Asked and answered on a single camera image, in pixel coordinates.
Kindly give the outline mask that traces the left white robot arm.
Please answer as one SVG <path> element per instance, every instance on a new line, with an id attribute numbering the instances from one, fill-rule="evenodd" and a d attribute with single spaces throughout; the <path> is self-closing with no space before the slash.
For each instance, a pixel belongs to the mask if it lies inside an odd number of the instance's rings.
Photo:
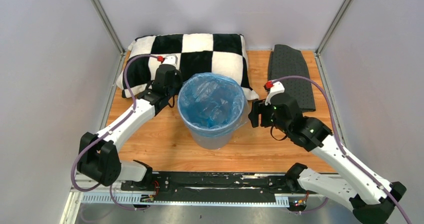
<path id="1" fill-rule="evenodd" d="M 151 87 L 141 92 L 132 106 L 109 126 L 81 137 L 76 170 L 105 187 L 132 181 L 140 190 L 149 190 L 152 168 L 138 160 L 120 160 L 119 151 L 143 124 L 169 106 L 182 84 L 181 72 L 174 65 L 161 64 Z"/>

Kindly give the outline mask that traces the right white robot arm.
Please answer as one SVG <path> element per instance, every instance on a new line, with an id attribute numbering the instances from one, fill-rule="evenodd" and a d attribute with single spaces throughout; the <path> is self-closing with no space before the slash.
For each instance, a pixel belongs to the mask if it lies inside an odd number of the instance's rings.
<path id="1" fill-rule="evenodd" d="M 362 224 L 385 224 L 407 190 L 399 181 L 389 182 L 366 167 L 337 143 L 321 120 L 304 116 L 297 101 L 286 93 L 254 101 L 248 118 L 254 128 L 283 132 L 342 176 L 332 179 L 297 162 L 285 174 L 286 188 L 292 193 L 312 191 L 346 207 Z"/>

